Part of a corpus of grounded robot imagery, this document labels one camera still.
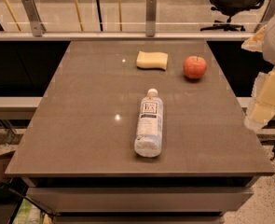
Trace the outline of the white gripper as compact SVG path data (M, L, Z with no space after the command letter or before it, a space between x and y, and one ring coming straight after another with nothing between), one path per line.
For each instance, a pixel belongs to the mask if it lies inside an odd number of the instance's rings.
M252 52L263 51L264 60L275 65L275 15L267 26L262 26L252 37L244 41L241 48ZM274 116L275 67L267 74L260 72L257 75L244 125L249 130L257 131L265 127Z

